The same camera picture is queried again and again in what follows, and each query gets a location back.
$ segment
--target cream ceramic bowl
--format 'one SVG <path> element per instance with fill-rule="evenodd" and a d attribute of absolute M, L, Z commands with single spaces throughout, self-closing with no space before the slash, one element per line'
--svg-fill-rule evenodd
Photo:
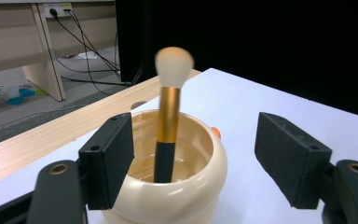
<path fill-rule="evenodd" d="M 227 155 L 213 130 L 180 113 L 172 183 L 153 183 L 157 110 L 132 115 L 135 158 L 107 223 L 210 223 L 227 177 Z"/>

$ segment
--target white brush head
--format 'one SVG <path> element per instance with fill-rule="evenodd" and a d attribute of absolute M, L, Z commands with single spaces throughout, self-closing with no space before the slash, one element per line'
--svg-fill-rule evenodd
<path fill-rule="evenodd" d="M 156 54 L 156 69 L 161 87 L 181 89 L 193 66 L 193 57 L 185 49 L 168 47 Z"/>

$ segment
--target desk leg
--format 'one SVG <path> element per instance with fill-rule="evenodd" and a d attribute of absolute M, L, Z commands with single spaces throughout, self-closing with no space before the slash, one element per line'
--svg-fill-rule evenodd
<path fill-rule="evenodd" d="M 32 8 L 45 60 L 43 63 L 23 66 L 22 69 L 28 80 L 47 92 L 51 97 L 57 101 L 65 100 L 66 95 L 63 89 L 59 65 L 56 61 L 51 36 L 48 31 L 48 23 L 43 5 L 36 3 L 33 4 Z"/>

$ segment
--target makeup brush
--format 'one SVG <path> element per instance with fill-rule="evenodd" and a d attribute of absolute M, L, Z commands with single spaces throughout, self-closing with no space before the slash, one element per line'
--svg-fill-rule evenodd
<path fill-rule="evenodd" d="M 189 52 L 177 47 L 161 49 L 156 54 L 156 69 L 161 90 L 155 158 L 155 183 L 171 183 L 179 120 L 180 90 L 194 61 Z"/>

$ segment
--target gray carpet floor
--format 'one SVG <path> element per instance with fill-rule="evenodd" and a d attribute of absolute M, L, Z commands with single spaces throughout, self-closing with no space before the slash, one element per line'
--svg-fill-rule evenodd
<path fill-rule="evenodd" d="M 118 63 L 115 48 L 102 49 L 99 52 L 110 62 Z M 60 67 L 62 77 L 90 81 L 90 74 L 84 72 L 88 71 L 86 59 L 62 58 L 59 60 L 64 65 Z M 93 81 L 111 84 L 93 84 L 63 79 L 62 83 L 67 96 L 64 101 L 58 102 L 49 95 L 24 98 L 24 102 L 20 105 L 8 105 L 5 100 L 2 100 L 0 102 L 0 142 L 128 88 L 121 86 L 123 83 L 119 75 L 111 71 L 100 57 L 89 60 L 89 68 L 94 71 L 91 72 Z M 38 89 L 25 78 L 22 68 L 0 71 L 0 85 L 5 87 L 24 84 L 32 86 L 35 90 Z"/>

